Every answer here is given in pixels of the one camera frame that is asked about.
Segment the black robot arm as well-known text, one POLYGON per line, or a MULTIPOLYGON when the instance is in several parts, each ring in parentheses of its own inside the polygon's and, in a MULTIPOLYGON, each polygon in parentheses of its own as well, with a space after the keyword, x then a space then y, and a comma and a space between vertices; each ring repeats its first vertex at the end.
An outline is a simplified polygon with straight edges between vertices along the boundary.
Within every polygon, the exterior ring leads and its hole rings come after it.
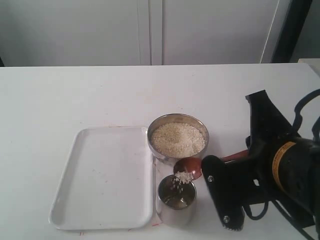
POLYGON ((246 96, 250 105, 247 150, 225 158, 208 155, 201 172, 223 227, 240 231, 245 218, 262 219, 273 204, 306 239, 307 227, 320 227, 320 123, 313 137, 298 133, 302 109, 318 97, 314 90, 294 108, 290 123, 265 90, 246 96))

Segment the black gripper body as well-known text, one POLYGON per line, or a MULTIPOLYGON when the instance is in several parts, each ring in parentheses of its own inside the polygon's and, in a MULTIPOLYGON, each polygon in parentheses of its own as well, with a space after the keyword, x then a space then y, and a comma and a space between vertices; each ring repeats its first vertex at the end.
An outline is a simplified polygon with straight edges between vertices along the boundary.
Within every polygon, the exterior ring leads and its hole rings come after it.
POLYGON ((270 140, 251 140, 249 135, 245 140, 248 156, 224 162, 240 206, 272 200, 280 201, 286 208, 299 206, 284 182, 289 177, 284 167, 288 167, 289 148, 300 137, 298 133, 287 133, 270 140))

